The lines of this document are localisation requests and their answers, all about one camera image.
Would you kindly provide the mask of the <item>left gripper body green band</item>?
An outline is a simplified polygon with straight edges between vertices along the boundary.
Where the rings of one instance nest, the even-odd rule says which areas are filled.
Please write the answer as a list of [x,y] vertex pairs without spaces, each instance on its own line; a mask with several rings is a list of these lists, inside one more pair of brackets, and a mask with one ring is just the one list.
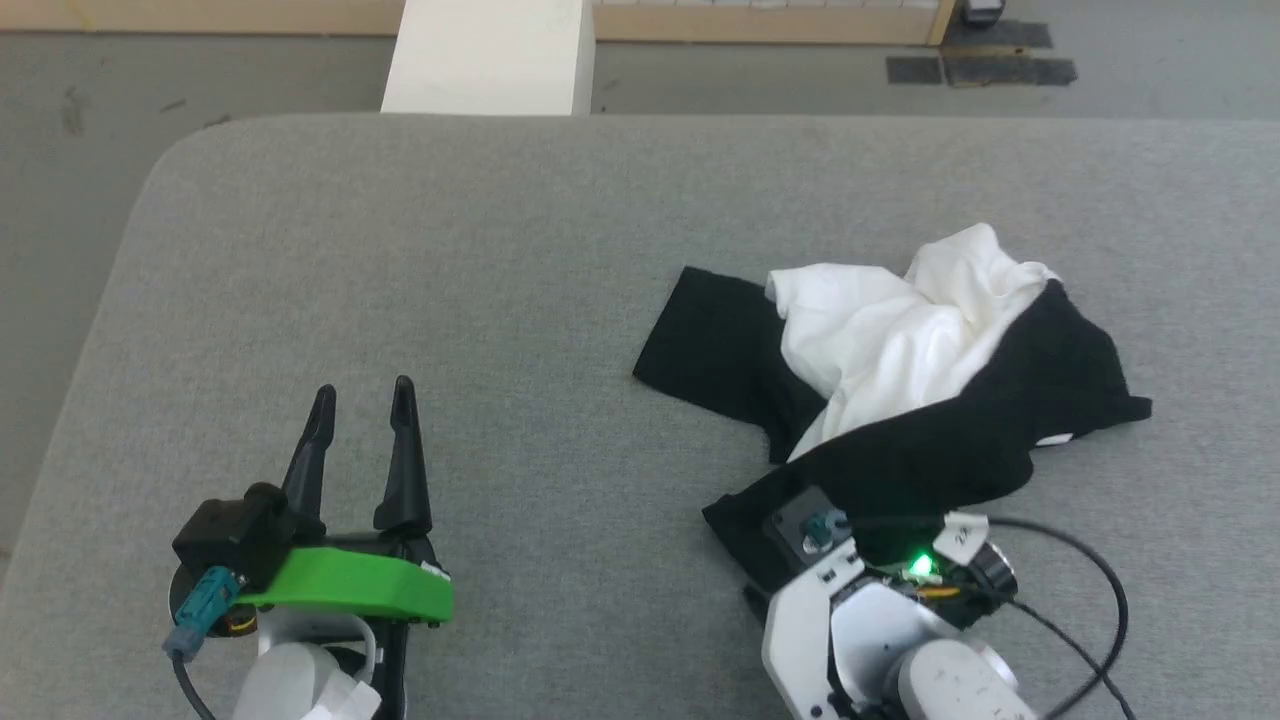
[[253,609],[343,612],[433,626],[454,619],[454,585],[428,533],[369,532],[294,546],[262,589],[237,600]]

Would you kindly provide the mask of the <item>grey fabric sofa cushion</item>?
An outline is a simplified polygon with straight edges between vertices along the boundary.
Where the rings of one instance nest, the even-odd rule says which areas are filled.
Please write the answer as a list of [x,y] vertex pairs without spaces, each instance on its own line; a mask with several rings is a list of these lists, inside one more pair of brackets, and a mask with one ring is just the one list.
[[788,720],[701,507],[755,428],[631,375],[682,266],[902,270],[977,222],[1115,340],[1153,416],[991,505],[1115,568],[1139,720],[1280,720],[1280,123],[310,115],[202,131],[131,214],[0,591],[0,720],[191,720],[170,542],[280,480],[338,391],[324,512],[365,529],[394,379],[453,623],[435,720]]

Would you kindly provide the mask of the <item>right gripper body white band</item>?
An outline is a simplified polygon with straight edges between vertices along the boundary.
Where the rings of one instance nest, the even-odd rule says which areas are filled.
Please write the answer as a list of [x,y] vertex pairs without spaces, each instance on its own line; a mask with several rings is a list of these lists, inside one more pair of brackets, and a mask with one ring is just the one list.
[[966,629],[1018,591],[982,515],[869,564],[854,534],[774,593],[763,665],[795,720],[1018,720],[1018,680]]

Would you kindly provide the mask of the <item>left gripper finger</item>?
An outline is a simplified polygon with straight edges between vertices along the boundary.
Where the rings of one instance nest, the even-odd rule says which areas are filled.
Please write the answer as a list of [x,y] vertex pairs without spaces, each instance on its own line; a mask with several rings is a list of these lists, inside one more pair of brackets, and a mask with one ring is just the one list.
[[374,528],[379,532],[430,532],[433,512],[419,404],[413,382],[407,375],[396,378],[390,428],[394,434],[390,466],[383,500],[375,509]]
[[334,438],[335,418],[337,389],[321,386],[282,483],[291,510],[315,520],[320,518],[325,457]]

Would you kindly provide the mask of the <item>white rectangular box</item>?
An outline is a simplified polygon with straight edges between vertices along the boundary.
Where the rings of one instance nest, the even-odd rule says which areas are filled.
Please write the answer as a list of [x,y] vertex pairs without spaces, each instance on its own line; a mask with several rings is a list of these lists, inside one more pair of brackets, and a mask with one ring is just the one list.
[[590,0],[406,0],[383,113],[585,117]]

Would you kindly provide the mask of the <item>black and white t-shirt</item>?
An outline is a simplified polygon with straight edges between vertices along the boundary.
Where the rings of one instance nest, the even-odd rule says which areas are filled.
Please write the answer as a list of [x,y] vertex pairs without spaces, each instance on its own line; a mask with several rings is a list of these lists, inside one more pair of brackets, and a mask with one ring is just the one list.
[[687,266],[634,377],[764,430],[773,469],[703,516],[767,592],[800,570],[777,521],[809,489],[855,523],[938,518],[1020,489],[1036,448],[1152,414],[1059,275],[986,223],[902,274],[819,263],[755,284]]

